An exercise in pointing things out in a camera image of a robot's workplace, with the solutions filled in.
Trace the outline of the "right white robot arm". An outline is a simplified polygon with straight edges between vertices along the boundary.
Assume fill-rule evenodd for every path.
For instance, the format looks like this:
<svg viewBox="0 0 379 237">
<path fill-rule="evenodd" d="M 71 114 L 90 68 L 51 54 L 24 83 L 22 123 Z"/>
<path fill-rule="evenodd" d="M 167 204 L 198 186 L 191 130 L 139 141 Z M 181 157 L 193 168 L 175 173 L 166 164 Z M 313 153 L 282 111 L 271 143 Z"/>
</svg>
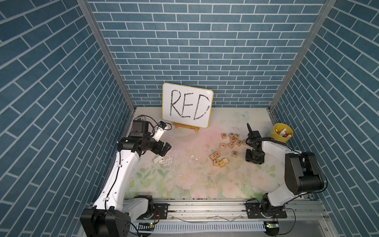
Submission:
<svg viewBox="0 0 379 237">
<path fill-rule="evenodd" d="M 327 178 L 319 167 L 316 156 L 312 152 L 301 152 L 290 148 L 283 142 L 260 133 L 248 132 L 245 160 L 262 165 L 267 155 L 284 162 L 284 183 L 274 191 L 263 195 L 259 206 L 249 207 L 255 212 L 255 218 L 286 218 L 285 205 L 290 201 L 311 193 L 321 193 L 327 188 Z"/>
</svg>

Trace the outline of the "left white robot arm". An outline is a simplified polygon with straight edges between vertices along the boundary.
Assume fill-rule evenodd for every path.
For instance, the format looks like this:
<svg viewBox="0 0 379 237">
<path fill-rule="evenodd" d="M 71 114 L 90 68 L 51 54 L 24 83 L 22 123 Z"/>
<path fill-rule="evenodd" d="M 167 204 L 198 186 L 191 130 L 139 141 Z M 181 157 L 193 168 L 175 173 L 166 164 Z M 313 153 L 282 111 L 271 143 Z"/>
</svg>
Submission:
<svg viewBox="0 0 379 237">
<path fill-rule="evenodd" d="M 134 221 L 155 215 L 154 200 L 149 195 L 138 195 L 124 206 L 124 194 L 143 154 L 151 151 L 163 158 L 171 149 L 169 143 L 161 141 L 164 132 L 171 129 L 172 125 L 163 121 L 150 122 L 141 117 L 133 120 L 129 135 L 117 142 L 115 161 L 99 197 L 80 216 L 88 237 L 141 236 Z"/>
</svg>

